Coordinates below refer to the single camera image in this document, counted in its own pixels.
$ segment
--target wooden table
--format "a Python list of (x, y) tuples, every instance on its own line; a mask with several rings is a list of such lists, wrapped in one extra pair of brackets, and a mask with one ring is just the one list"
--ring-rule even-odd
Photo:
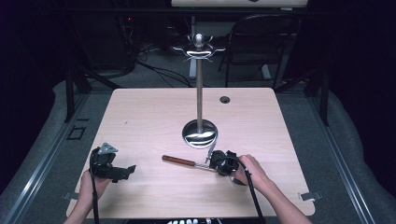
[[(223, 104), (219, 98), (228, 96)], [(251, 154), (304, 214), (315, 212), (300, 163), (272, 89), (204, 88), (204, 119), (219, 130), (215, 150)], [(196, 89), (118, 89), (108, 103), (92, 149), (117, 148), (116, 167), (136, 164), (128, 180), (111, 183), (99, 201), (100, 218), (256, 217), (248, 187), (229, 177), (162, 160), (162, 155), (205, 163), (207, 149), (189, 147), (181, 137), (196, 119)], [(89, 160), (83, 169), (89, 168)], [(274, 216), (257, 193), (262, 212)], [(67, 209), (70, 214), (76, 201)]]
[(307, 0), (172, 0), (172, 7), (306, 7)]

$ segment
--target metal bracket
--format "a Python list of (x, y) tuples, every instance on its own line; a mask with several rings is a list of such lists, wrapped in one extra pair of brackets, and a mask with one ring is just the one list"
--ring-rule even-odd
[(209, 151), (207, 152), (205, 163), (207, 163), (210, 160), (210, 158), (212, 157), (213, 149), (215, 149), (215, 146), (216, 146), (216, 141), (217, 140), (215, 140), (215, 142), (212, 144)]
[(98, 154), (105, 155), (108, 153), (118, 152), (119, 150), (111, 146), (109, 143), (103, 143), (99, 148)]
[(315, 202), (316, 200), (319, 200), (322, 198), (322, 195), (320, 192), (307, 192), (304, 194), (299, 193), (298, 197), (303, 200), (303, 201), (310, 201), (310, 202)]
[(64, 196), (62, 197), (63, 199), (72, 201), (73, 200), (77, 200), (78, 199), (78, 193), (75, 192), (65, 192)]
[(209, 39), (205, 40), (205, 37), (201, 34), (197, 34), (191, 39), (188, 36), (190, 40), (190, 44), (188, 44), (185, 47), (173, 47), (173, 50), (175, 51), (181, 51), (184, 53), (184, 55), (188, 56), (190, 59), (207, 59), (209, 60), (209, 57), (214, 55), (218, 51), (224, 51), (225, 49), (215, 49), (213, 46), (209, 44), (209, 42), (212, 40), (213, 36), (211, 36)]

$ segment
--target black cord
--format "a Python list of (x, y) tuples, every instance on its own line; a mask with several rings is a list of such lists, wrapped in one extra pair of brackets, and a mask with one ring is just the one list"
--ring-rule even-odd
[(214, 161), (214, 163), (217, 163), (219, 161), (224, 161), (226, 159), (235, 160), (244, 168), (245, 175), (247, 176), (247, 183), (248, 183), (248, 187), (250, 189), (250, 194), (251, 194), (251, 197), (253, 198), (253, 202), (254, 202), (254, 206), (256, 207), (257, 214), (259, 215), (260, 223), (261, 224), (265, 224), (266, 223), (265, 222), (265, 218), (262, 215), (262, 210), (260, 209), (259, 201), (257, 200), (256, 192), (254, 191), (253, 182), (252, 182), (251, 177), (250, 177), (251, 173), (248, 172), (248, 168), (246, 167), (246, 165), (244, 163), (242, 163), (238, 158), (235, 158), (235, 157), (227, 157), (226, 156), (224, 158), (221, 158), (221, 159), (218, 159), (218, 160)]
[(92, 207), (93, 207), (93, 217), (95, 219), (95, 224), (99, 224), (99, 209), (98, 209), (98, 193), (96, 191), (95, 185), (95, 174), (92, 171), (92, 154), (90, 156), (90, 174), (92, 181)]
[[(174, 72), (174, 71), (170, 71), (168, 69), (164, 69), (164, 68), (159, 68), (159, 67), (154, 67), (152, 65), (146, 64), (146, 63), (142, 63), (142, 62), (137, 62), (138, 64), (146, 67), (147, 69), (150, 69), (154, 72), (156, 72), (160, 77), (170, 77), (180, 83), (183, 83), (184, 85), (188, 86), (189, 88), (192, 88), (192, 85), (190, 84), (190, 82), (183, 77), (181, 74)], [(168, 83), (164, 78), (163, 81), (165, 81), (169, 86), (173, 87), (170, 83)]]

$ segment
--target desk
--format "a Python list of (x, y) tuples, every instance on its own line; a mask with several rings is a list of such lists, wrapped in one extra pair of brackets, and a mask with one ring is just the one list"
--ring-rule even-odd
[[(223, 104), (219, 98), (228, 96)], [(251, 154), (307, 216), (312, 202), (272, 89), (204, 89), (204, 119), (219, 130), (215, 150)], [(100, 218), (256, 217), (248, 187), (200, 168), (162, 160), (162, 155), (205, 163), (207, 149), (188, 147), (181, 137), (196, 119), (196, 89), (118, 89), (113, 92), (92, 148), (104, 142), (119, 152), (113, 165), (136, 164), (128, 180), (111, 183), (99, 201)], [(89, 168), (89, 159), (83, 170)], [(265, 216), (275, 212), (257, 192)], [(76, 201), (67, 209), (70, 214)]]
[(306, 7), (307, 0), (172, 0), (172, 7)]

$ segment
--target office chair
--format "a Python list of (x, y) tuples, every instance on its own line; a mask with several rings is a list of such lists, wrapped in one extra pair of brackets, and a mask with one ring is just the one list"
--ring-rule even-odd
[(225, 87), (230, 79), (230, 64), (259, 65), (277, 64), (272, 80), (276, 87), (285, 44), (297, 31), (298, 20), (290, 15), (250, 15), (237, 21), (231, 30), (219, 71), (227, 63)]

